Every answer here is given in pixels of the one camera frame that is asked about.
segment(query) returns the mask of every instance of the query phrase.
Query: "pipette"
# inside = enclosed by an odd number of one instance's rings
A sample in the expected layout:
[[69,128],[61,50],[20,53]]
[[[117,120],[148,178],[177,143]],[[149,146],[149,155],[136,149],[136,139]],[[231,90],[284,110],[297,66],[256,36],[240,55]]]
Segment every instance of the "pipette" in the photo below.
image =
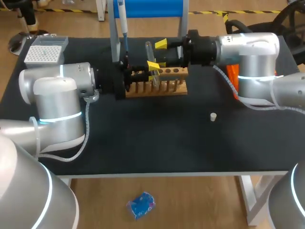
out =
[[128,42],[127,42],[127,16],[126,16],[126,8],[125,8],[125,0],[118,0],[118,8],[119,8],[119,16],[121,22],[121,29],[124,37],[124,45],[125,50],[128,52]]

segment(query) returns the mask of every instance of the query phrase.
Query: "blue chair backrest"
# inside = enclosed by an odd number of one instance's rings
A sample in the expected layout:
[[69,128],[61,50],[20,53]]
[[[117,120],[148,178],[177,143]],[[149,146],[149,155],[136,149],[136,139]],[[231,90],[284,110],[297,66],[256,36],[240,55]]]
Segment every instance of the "blue chair backrest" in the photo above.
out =
[[[128,18],[182,17],[183,0],[125,0]],[[118,1],[113,0],[114,17],[119,18]]]

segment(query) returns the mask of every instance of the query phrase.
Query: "yellow floor tape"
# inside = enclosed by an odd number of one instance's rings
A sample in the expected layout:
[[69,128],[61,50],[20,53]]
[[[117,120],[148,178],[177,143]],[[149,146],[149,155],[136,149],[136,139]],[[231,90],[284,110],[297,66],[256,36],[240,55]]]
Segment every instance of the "yellow floor tape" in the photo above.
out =
[[[68,10],[68,9],[36,9],[38,12],[73,12],[73,13],[97,13],[92,10]],[[228,14],[228,13],[280,13],[280,10],[209,10],[209,11],[191,11],[189,14]]]

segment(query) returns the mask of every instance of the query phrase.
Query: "table leg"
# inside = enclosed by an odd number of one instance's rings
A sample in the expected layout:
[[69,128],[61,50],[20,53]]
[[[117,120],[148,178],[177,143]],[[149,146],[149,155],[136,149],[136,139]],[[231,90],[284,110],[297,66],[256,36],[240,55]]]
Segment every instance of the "table leg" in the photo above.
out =
[[71,186],[71,181],[72,181],[72,179],[70,179],[70,178],[61,178],[61,180],[62,180],[68,187]]
[[281,177],[281,175],[262,176],[253,187],[250,176],[239,176],[249,226],[258,226],[267,216],[269,192]]

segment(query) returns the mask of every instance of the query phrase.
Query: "blue plastic bag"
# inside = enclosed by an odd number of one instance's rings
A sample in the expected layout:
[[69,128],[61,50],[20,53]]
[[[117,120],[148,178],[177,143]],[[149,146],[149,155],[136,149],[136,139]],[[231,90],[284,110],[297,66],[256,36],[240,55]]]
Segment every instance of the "blue plastic bag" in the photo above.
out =
[[137,220],[150,212],[155,205],[156,203],[154,202],[153,196],[147,192],[143,192],[133,201],[129,201],[126,206]]

